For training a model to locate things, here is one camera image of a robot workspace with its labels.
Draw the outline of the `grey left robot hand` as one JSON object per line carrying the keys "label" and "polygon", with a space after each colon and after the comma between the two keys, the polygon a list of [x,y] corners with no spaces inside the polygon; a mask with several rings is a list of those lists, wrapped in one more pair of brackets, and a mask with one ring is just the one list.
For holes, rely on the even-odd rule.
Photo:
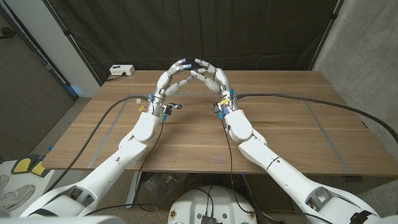
{"label": "grey left robot hand", "polygon": [[185,65],[186,59],[181,59],[175,63],[173,63],[170,68],[161,74],[154,92],[152,94],[153,99],[149,103],[149,113],[159,117],[161,112],[163,111],[162,104],[165,101],[166,96],[172,96],[176,94],[176,92],[181,89],[184,85],[188,84],[193,80],[192,76],[187,77],[186,79],[183,79],[180,82],[174,83],[171,85],[172,78],[175,74],[180,73],[184,70],[187,70],[192,67],[191,64]]}

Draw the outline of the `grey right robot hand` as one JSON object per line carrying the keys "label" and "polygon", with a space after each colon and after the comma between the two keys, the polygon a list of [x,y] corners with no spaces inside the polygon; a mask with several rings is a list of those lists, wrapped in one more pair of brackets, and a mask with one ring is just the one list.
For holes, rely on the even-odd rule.
{"label": "grey right robot hand", "polygon": [[221,68],[216,68],[211,63],[199,58],[194,61],[201,68],[192,70],[191,75],[202,81],[211,91],[219,94],[221,98],[221,102],[217,103],[219,111],[227,115],[238,110],[239,106],[233,100],[234,91],[225,72]]}

